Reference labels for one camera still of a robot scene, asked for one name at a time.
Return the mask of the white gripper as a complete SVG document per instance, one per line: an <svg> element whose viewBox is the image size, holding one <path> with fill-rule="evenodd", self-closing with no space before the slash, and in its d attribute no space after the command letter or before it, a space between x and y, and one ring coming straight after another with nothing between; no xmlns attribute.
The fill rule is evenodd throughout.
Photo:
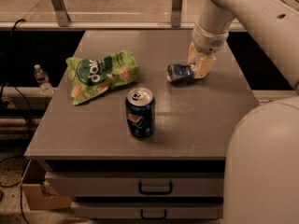
<svg viewBox="0 0 299 224"><path fill-rule="evenodd" d="M216 62L214 53L223 48L228 33L212 34L196 23L192 30L192 43L189 46L188 64L193 70L194 79L203 79Z"/></svg>

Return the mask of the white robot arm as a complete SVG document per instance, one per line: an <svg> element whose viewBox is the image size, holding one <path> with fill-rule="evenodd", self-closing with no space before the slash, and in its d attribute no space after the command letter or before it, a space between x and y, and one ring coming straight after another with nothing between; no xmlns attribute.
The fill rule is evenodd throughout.
<svg viewBox="0 0 299 224"><path fill-rule="evenodd" d="M189 62L215 51L239 20L289 84L299 80L299 13L279 0L206 0ZM299 224L299 101L260 105L239 121L227 147L224 224Z"/></svg>

